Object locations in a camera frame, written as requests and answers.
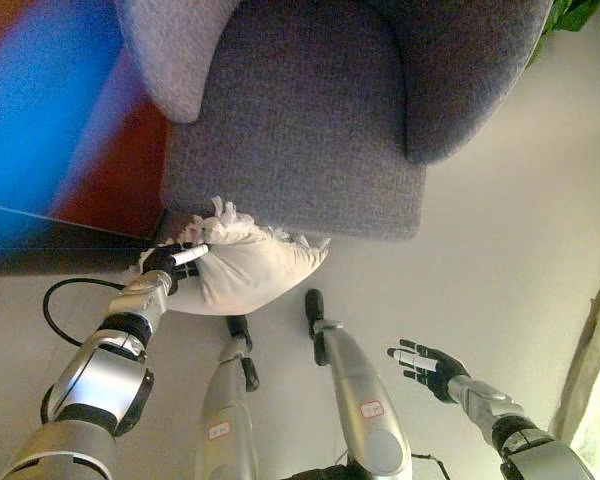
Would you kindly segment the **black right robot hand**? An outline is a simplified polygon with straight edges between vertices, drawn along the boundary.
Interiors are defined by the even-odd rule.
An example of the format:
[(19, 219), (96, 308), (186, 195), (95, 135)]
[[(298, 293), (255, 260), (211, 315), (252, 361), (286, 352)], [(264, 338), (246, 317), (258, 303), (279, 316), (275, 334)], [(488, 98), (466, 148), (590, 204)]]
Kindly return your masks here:
[(457, 376), (469, 377), (464, 364), (441, 350), (407, 339), (398, 347), (387, 349), (387, 355), (403, 368), (403, 376), (425, 386), (443, 403), (455, 403), (449, 383)]

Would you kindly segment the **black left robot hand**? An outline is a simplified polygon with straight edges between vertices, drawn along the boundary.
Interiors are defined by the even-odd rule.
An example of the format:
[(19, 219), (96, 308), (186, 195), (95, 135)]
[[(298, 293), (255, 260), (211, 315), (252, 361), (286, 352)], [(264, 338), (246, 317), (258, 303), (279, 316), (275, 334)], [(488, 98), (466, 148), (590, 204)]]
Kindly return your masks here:
[(141, 272), (161, 271), (167, 274), (171, 284), (168, 296), (174, 295), (180, 280), (200, 275), (196, 261), (210, 251), (206, 243), (194, 245), (191, 242), (173, 243), (152, 249), (140, 262)]

